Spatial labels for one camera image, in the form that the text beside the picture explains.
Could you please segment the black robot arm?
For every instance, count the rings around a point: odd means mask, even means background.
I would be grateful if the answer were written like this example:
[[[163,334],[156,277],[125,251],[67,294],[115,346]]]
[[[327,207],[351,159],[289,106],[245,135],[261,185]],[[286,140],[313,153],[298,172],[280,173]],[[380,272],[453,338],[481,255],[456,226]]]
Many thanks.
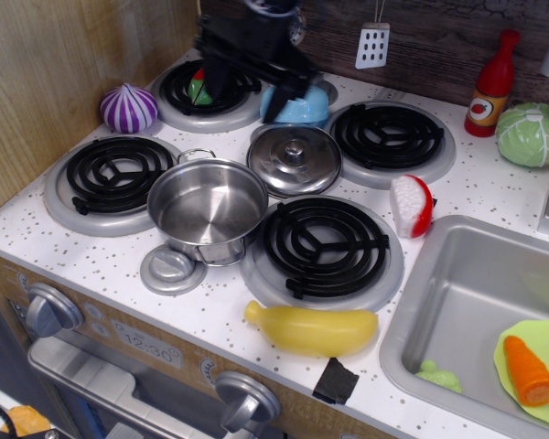
[[[271,123],[286,103],[306,95],[318,76],[316,65],[290,39],[298,1],[246,1],[240,18],[202,16],[196,49],[203,58],[206,90],[221,96],[232,70],[274,85],[263,116]]]

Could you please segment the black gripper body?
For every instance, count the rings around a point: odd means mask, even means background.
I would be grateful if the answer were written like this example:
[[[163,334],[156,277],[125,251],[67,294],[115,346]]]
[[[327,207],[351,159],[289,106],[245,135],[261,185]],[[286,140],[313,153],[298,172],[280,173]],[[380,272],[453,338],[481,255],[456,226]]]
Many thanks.
[[[240,17],[204,15],[196,48],[200,55],[231,57],[234,70],[275,87],[310,86],[318,68],[289,40],[294,8],[246,8]]]

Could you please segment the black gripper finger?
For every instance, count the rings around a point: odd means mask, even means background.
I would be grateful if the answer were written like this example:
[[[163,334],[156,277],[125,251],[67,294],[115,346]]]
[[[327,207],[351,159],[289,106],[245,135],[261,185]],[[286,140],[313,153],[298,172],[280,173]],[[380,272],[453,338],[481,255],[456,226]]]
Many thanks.
[[[303,98],[307,93],[308,86],[295,87],[292,84],[282,83],[274,88],[265,113],[262,116],[264,123],[273,123],[279,113],[285,108],[288,101]]]
[[[231,57],[225,55],[204,55],[206,89],[209,96],[216,100],[226,90],[231,73]]]

